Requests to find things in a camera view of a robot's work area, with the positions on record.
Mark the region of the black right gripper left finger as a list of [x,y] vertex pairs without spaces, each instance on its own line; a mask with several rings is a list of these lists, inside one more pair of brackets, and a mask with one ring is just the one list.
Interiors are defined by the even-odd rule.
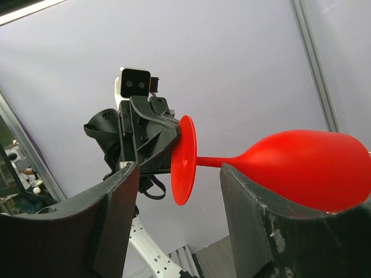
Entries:
[[2,277],[121,277],[134,216],[139,168],[37,214],[1,216]]

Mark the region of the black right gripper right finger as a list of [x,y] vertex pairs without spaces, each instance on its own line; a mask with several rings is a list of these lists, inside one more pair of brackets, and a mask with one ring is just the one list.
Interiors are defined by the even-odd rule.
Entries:
[[370,203],[314,210],[228,164],[220,184],[238,277],[370,276]]

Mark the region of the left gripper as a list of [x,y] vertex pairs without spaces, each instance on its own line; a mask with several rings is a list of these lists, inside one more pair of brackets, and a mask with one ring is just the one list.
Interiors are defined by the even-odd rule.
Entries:
[[170,173],[180,140],[179,121],[163,97],[132,96],[118,108],[121,159],[135,162],[142,175]]

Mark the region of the red plastic wine glass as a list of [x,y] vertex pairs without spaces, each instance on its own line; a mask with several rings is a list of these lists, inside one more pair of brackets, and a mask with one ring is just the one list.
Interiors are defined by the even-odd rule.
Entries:
[[370,154],[355,137],[318,130],[272,134],[233,158],[198,155],[192,118],[180,120],[180,142],[171,158],[175,202],[187,203],[197,167],[229,164],[255,183],[295,203],[338,212],[363,203],[370,195]]

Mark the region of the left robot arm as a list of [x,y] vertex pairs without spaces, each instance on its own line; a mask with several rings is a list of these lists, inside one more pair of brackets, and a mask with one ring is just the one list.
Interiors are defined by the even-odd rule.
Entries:
[[129,244],[155,277],[189,277],[150,238],[139,220],[137,194],[159,185],[170,172],[170,158],[180,141],[180,124],[163,97],[132,96],[95,114],[83,127],[104,152],[111,172],[104,190],[90,263],[98,277],[121,277]]

